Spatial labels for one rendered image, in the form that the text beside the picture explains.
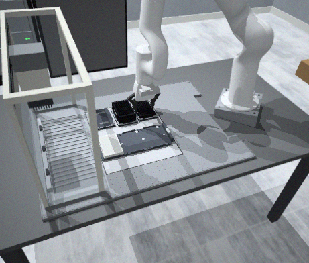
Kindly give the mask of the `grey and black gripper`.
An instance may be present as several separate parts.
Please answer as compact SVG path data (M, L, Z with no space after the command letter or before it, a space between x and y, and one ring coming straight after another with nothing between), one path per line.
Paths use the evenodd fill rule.
M145 100L151 99L150 105L153 108L153 106L155 105L156 99L161 94L161 93L159 93L159 94L156 94L156 95L148 95L148 96L141 97L140 94L139 94L139 90L142 89L141 85L143 85L143 84L140 84L135 80L134 87L133 87L133 94L128 96L128 100L133 104L133 109L135 110L135 112L137 112L138 101L145 101ZM134 100L132 100L132 98L134 98Z

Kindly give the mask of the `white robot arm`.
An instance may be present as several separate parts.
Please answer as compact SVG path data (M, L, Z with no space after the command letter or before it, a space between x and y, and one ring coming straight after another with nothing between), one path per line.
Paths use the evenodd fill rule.
M243 44L242 52L233 59L229 91L221 96L221 103L233 111L253 110L259 105L254 91L259 63L273 45L273 29L253 12L247 0L214 1ZM160 93L153 80L161 80L168 65L168 45L161 31L164 3L165 0L141 0L139 30L149 44L136 47L135 79L144 84L139 90L141 97Z

